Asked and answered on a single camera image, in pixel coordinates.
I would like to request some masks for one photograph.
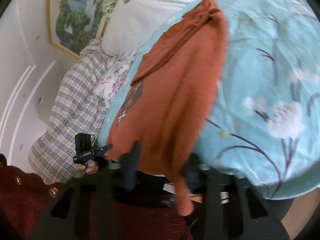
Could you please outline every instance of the white fabric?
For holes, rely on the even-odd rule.
[[[102,39],[109,55],[131,56],[193,0],[118,0]]]

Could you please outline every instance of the landscape painting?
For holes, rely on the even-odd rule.
[[[79,57],[89,41],[103,34],[117,0],[48,0],[49,40]]]

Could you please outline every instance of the wall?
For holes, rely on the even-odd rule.
[[[49,44],[46,0],[13,0],[0,19],[0,153],[26,170],[73,58]]]

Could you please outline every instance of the plaid blanket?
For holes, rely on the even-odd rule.
[[[103,98],[92,94],[99,79],[112,68],[113,58],[94,39],[80,53],[80,60],[66,73],[52,107],[46,133],[32,146],[28,172],[46,184],[66,182],[75,172],[75,135],[96,138],[107,113]]]

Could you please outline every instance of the human hand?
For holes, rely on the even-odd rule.
[[[92,161],[91,163],[89,163],[88,168],[85,169],[86,166],[85,165],[78,165],[76,167],[76,171],[84,171],[86,174],[96,174],[98,172],[98,164],[95,161]]]

